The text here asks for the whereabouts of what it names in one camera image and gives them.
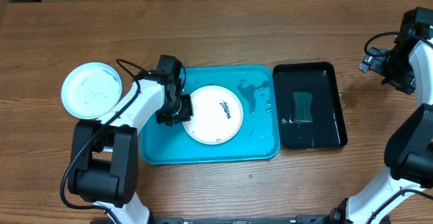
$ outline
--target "teal tray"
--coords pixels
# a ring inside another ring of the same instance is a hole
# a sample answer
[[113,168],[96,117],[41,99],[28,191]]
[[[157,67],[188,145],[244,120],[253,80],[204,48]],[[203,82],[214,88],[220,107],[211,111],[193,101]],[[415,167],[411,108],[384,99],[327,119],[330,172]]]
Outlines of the teal tray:
[[159,125],[153,115],[141,130],[140,152],[150,164],[187,164],[265,160],[279,150],[277,108],[271,71],[260,65],[187,68],[183,93],[207,85],[236,94],[244,109],[242,126],[232,139],[205,145],[192,139],[182,124]]

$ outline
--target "wood grain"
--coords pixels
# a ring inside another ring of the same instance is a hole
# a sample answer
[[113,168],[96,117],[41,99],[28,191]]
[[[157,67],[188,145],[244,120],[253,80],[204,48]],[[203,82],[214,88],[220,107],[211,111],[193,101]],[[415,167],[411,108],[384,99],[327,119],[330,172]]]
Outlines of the wood grain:
[[[8,4],[0,30],[0,222],[86,223],[98,211],[60,202],[77,119],[60,101],[68,73],[123,58],[154,68],[160,54],[186,66],[331,62],[348,132],[342,150],[281,150],[268,161],[150,166],[137,193],[157,217],[325,214],[382,168],[389,137],[415,95],[381,86],[358,66],[369,37],[397,30],[432,0],[113,0]],[[392,47],[391,38],[375,43]],[[131,79],[120,72],[124,92]],[[70,196],[80,202],[76,196]],[[433,202],[411,197],[393,223],[431,223]]]

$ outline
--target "wooden table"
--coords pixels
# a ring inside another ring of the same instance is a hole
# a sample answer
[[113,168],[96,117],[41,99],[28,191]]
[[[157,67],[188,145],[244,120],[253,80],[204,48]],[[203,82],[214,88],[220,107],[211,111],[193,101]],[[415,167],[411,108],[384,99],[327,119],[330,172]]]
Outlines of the wooden table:
[[[150,166],[137,193],[157,217],[326,214],[384,165],[388,138],[416,109],[415,95],[381,86],[358,66],[369,37],[398,30],[403,13],[433,0],[123,0],[7,4],[0,30],[0,222],[86,223],[98,210],[59,198],[71,117],[60,101],[68,73],[116,58],[154,68],[160,54],[186,66],[331,62],[348,133],[342,150],[281,150],[266,161]],[[391,38],[375,43],[392,47]],[[68,196],[82,203],[76,196]],[[414,196],[393,223],[431,223]]]

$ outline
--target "black tray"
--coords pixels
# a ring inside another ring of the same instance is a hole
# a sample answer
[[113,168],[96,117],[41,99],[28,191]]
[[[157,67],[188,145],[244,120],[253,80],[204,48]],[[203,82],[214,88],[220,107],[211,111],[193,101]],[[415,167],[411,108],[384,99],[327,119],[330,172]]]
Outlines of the black tray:
[[[279,136],[289,150],[347,144],[334,67],[329,62],[282,64],[273,69]],[[294,122],[294,92],[313,94],[312,122]]]

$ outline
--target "green sponge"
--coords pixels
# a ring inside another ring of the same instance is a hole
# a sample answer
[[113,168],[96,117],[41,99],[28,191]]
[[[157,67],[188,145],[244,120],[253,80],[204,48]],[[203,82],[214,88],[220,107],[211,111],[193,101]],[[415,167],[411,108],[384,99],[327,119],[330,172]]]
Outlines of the green sponge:
[[310,113],[311,100],[313,94],[309,92],[293,92],[295,102],[294,122],[312,122],[313,117]]

